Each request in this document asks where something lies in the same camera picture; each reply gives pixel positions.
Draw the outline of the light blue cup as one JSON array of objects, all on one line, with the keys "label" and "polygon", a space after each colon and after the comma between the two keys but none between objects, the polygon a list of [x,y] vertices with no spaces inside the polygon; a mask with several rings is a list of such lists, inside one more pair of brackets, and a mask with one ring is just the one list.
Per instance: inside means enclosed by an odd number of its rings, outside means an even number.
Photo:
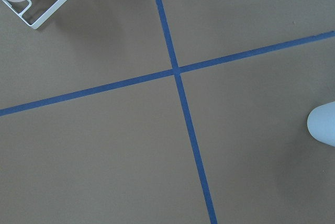
[{"label": "light blue cup", "polygon": [[334,147],[334,102],[314,108],[308,115],[307,128],[317,141]]}]

